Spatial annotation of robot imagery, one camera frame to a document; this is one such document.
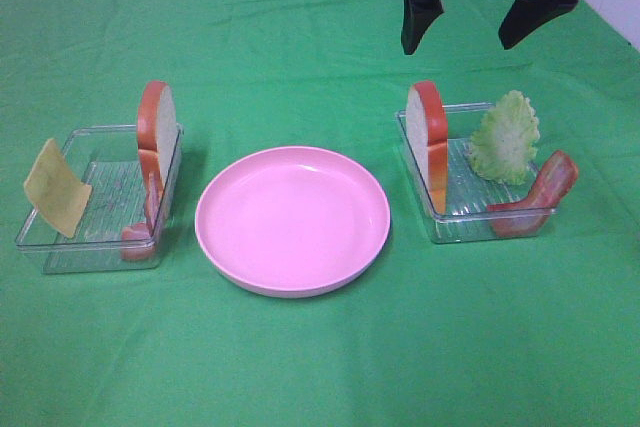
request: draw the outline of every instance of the green fabric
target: green fabric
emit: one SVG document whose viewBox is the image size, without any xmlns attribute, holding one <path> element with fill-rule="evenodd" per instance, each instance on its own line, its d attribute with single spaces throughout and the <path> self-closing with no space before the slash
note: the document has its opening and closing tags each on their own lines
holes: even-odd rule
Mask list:
<svg viewBox="0 0 640 427">
<path fill-rule="evenodd" d="M 402 0 L 0 0 L 0 425 L 640 424 L 640 54 L 586 4 L 510 51 L 511 0 L 442 0 L 417 52 Z M 13 245 L 44 140 L 134 123 L 148 80 L 184 125 L 150 271 L 44 276 Z M 525 92 L 539 158 L 580 179 L 537 238 L 435 245 L 394 112 Z M 355 282 L 305 300 L 246 292 L 200 251 L 206 184 L 268 147 L 362 163 L 392 234 Z"/>
</svg>

